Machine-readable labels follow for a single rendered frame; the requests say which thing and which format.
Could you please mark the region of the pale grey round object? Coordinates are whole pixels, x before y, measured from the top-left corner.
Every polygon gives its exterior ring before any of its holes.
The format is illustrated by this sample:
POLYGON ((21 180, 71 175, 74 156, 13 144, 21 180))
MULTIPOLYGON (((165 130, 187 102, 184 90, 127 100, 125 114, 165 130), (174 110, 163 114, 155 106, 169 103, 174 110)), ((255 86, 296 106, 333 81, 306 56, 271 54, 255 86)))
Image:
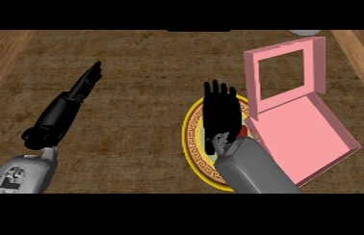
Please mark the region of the pale grey round object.
POLYGON ((289 30, 289 32, 298 36, 309 37, 320 33, 320 30, 289 30))

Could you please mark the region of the brown woven table mat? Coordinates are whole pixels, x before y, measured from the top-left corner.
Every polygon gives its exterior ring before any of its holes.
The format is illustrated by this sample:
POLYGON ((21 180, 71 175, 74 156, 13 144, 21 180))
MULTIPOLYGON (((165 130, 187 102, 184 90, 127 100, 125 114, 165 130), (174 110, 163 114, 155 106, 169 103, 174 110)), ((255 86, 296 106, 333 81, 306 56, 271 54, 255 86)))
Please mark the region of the brown woven table mat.
POLYGON ((0 165, 93 64, 102 80, 59 146, 51 193, 212 193, 183 155, 183 119, 209 81, 245 87, 243 53, 286 31, 0 33, 0 165))

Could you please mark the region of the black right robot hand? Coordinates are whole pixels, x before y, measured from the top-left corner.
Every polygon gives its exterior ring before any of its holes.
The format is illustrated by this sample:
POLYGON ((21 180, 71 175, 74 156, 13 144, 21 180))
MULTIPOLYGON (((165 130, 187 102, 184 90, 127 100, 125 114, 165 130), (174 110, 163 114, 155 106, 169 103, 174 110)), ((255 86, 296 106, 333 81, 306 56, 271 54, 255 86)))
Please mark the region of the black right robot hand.
POLYGON ((227 142, 231 143, 236 140, 242 129, 242 111, 234 87, 214 81, 203 84, 203 89, 205 152, 214 155, 215 136, 227 133, 227 142))

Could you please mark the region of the pink cardboard box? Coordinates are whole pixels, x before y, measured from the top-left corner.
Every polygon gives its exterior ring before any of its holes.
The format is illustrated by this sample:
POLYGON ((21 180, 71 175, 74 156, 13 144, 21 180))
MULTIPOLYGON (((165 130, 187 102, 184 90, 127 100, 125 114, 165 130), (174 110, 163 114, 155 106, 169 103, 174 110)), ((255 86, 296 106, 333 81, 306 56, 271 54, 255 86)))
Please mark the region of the pink cardboard box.
POLYGON ((320 98, 326 93, 326 39, 308 37, 273 44, 246 51, 243 57, 246 125, 301 186, 361 148, 320 98), (259 61, 296 51, 303 52, 303 85, 262 98, 259 61))

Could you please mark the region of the yellow rimmed patterned plate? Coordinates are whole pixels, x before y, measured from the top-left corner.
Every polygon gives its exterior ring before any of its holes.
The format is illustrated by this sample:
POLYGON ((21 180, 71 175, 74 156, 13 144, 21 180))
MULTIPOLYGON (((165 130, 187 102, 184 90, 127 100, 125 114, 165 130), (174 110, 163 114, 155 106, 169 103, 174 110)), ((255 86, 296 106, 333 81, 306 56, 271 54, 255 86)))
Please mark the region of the yellow rimmed patterned plate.
POLYGON ((181 125, 181 148, 186 161, 199 178, 218 190, 231 192, 215 169, 217 155, 205 152, 205 128, 202 119, 202 103, 199 99, 184 115, 181 125))

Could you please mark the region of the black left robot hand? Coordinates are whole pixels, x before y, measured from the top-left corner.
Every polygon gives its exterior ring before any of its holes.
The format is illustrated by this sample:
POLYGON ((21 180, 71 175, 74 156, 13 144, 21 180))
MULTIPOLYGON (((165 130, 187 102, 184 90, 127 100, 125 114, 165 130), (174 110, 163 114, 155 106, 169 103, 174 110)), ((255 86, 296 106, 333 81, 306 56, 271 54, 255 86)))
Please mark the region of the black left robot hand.
POLYGON ((59 144, 71 127, 81 104, 102 78, 102 63, 96 62, 81 75, 69 91, 63 91, 47 106, 35 124, 21 138, 28 149, 38 150, 59 144))

